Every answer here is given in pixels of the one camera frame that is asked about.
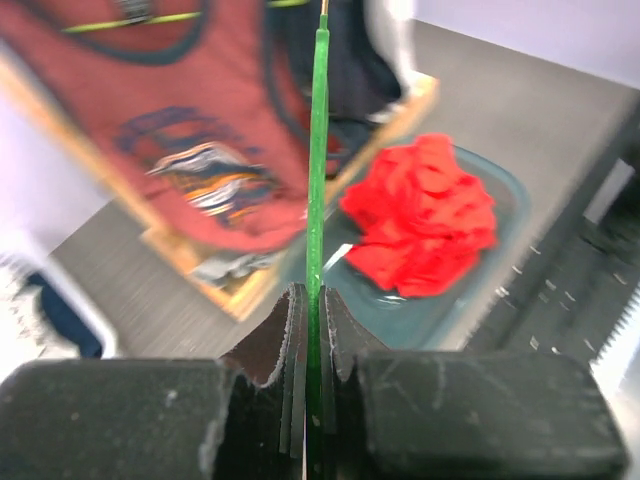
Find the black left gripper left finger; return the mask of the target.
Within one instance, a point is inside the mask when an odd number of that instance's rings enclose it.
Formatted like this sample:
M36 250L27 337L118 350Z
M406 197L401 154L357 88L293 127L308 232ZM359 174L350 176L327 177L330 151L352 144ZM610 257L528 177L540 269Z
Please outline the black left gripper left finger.
M298 479L307 293L218 359L34 361L1 386L5 479Z

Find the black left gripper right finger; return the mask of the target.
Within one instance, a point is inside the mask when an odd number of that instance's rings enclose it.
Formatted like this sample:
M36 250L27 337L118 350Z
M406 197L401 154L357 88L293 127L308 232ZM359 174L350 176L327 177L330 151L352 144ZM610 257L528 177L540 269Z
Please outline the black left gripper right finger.
M548 353L392 350L319 300L328 479L622 479L588 369Z

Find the red tank top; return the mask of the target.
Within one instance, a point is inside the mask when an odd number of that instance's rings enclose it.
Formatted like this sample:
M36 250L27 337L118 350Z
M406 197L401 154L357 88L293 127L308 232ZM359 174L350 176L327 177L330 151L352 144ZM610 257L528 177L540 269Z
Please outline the red tank top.
M340 207L362 235L347 262L405 298L444 293L497 242L494 200L456 162L449 136L430 133L388 147Z

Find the green plastic hanger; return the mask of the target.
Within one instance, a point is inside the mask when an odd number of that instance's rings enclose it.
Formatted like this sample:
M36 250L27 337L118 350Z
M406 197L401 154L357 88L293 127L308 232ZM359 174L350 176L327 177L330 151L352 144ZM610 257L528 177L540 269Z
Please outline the green plastic hanger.
M323 285L325 168L328 143L329 3L322 3L315 36L310 115L306 246L308 344L306 364L306 477L323 477L323 405L319 295Z

